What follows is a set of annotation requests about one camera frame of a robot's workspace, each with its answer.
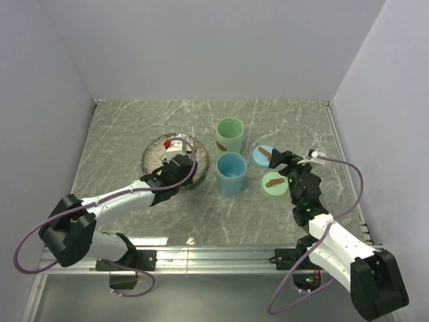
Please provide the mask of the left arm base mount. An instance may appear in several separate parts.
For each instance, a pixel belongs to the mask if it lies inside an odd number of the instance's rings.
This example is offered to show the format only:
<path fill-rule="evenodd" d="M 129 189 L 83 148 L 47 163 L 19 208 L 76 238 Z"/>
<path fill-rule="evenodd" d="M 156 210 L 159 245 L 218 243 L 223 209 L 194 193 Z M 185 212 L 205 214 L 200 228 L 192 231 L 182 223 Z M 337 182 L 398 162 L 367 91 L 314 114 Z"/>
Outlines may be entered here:
<path fill-rule="evenodd" d="M 113 294 L 125 298 L 136 298 L 148 294 L 154 289 L 155 277 L 151 272 L 156 269 L 156 250 L 129 250 L 119 261 L 97 260 L 95 270 L 109 273 L 109 287 Z M 143 277 L 149 278 L 149 287 L 139 293 L 131 294 Z"/>

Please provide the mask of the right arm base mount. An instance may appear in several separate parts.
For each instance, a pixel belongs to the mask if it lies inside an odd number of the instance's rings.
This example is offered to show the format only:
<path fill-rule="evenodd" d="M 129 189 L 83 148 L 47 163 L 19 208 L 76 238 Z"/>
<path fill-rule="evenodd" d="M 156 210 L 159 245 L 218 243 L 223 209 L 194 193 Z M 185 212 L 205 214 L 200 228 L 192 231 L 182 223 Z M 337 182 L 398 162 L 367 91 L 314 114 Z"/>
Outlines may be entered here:
<path fill-rule="evenodd" d="M 317 241 L 310 235 L 304 236 L 298 239 L 295 248 L 275 249 L 274 256 L 269 259 L 269 262 L 275 265 L 276 270 L 289 270 Z M 320 268 L 306 258 L 293 273 L 292 282 L 298 292 L 316 290 L 322 282 Z"/>

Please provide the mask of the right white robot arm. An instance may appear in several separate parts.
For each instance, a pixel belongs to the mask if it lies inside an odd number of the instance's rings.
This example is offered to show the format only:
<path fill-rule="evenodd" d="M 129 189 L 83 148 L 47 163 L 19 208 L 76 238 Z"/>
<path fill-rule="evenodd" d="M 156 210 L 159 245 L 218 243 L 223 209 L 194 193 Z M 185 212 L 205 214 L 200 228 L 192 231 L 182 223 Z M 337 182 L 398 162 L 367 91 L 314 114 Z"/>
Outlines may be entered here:
<path fill-rule="evenodd" d="M 312 168 L 328 157 L 318 150 L 310 150 L 305 158 L 277 149 L 268 155 L 271 169 L 284 165 L 279 174 L 288 180 L 295 222 L 308 233 L 295 249 L 275 250 L 271 261 L 287 272 L 284 280 L 299 268 L 313 267 L 315 280 L 324 270 L 348 290 L 366 321 L 406 307 L 410 300 L 395 256 L 357 239 L 339 223 L 342 216 L 330 214 L 320 202 L 321 179 Z"/>

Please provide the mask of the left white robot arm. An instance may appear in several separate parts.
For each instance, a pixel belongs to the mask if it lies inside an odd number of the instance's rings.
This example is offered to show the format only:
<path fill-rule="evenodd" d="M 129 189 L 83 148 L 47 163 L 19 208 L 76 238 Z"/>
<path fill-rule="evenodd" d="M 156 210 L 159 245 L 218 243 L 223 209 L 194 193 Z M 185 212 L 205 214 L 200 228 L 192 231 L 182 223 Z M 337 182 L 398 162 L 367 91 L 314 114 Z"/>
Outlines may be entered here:
<path fill-rule="evenodd" d="M 50 215 L 51 222 L 39 237 L 62 267 L 83 258 L 114 263 L 121 270 L 136 268 L 137 249 L 122 233 L 99 233 L 100 226 L 133 211 L 144 210 L 169 200 L 180 187 L 191 184 L 196 162 L 176 155 L 166 165 L 142 176 L 111 194 L 78 199 L 63 197 Z"/>

